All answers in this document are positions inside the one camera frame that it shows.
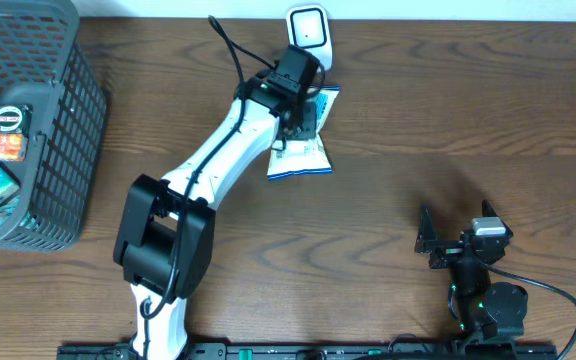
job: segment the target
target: white background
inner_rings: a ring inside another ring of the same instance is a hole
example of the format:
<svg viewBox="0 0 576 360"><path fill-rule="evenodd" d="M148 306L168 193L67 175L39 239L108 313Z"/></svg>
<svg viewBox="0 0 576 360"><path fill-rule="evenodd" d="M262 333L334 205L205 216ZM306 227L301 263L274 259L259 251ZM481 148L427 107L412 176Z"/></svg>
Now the white background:
<svg viewBox="0 0 576 360"><path fill-rule="evenodd" d="M294 0L73 0L81 16L283 18ZM576 0L320 0L331 19L576 21Z"/></svg>

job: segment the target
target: orange and white package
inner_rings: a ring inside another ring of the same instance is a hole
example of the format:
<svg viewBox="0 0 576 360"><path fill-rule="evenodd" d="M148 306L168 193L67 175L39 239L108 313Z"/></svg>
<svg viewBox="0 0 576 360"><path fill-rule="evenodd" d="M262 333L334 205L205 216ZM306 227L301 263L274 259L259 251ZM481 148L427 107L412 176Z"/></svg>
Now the orange and white package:
<svg viewBox="0 0 576 360"><path fill-rule="evenodd" d="M0 160L22 161L25 156L25 136L22 134L0 134Z"/></svg>

